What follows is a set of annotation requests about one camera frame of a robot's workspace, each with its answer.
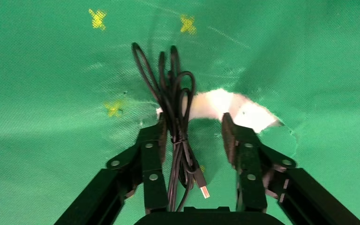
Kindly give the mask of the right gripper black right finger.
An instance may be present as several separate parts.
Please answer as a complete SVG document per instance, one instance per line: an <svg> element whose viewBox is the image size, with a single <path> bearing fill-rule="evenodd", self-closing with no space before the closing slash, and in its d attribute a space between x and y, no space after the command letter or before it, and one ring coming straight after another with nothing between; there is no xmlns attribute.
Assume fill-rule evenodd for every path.
<svg viewBox="0 0 360 225"><path fill-rule="evenodd" d="M228 162L237 173L237 211L265 213L276 199L295 225L360 225L360 220L290 157L266 146L256 132L222 117Z"/></svg>

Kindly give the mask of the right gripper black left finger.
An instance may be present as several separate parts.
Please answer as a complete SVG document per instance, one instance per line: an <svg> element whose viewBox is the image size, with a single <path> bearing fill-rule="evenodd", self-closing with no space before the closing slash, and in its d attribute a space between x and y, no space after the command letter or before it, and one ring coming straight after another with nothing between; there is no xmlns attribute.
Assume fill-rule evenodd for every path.
<svg viewBox="0 0 360 225"><path fill-rule="evenodd" d="M165 159L166 121L142 128L133 146L106 162L56 221L57 225L112 225L125 200L143 184L146 214L168 206L162 163Z"/></svg>

